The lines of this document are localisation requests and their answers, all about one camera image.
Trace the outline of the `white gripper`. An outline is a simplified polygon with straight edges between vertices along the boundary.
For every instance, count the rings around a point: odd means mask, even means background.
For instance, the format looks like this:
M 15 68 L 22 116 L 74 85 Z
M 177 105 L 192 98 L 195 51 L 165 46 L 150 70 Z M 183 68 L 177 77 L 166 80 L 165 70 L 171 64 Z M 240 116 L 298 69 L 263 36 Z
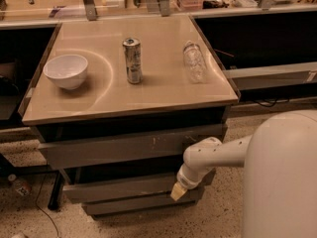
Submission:
M 170 197 L 174 201 L 178 201 L 186 194 L 188 189 L 196 188 L 210 172 L 211 168 L 197 171 L 183 164 L 176 175 L 178 182 L 174 184 Z

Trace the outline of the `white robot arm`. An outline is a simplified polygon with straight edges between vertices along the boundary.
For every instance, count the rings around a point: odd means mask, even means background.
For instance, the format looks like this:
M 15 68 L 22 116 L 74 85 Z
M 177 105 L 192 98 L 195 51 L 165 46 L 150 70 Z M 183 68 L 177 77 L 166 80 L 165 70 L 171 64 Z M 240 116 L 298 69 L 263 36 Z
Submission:
M 171 197 L 180 199 L 216 167 L 244 168 L 242 238 L 317 238 L 317 111 L 264 121 L 250 136 L 188 147 Z

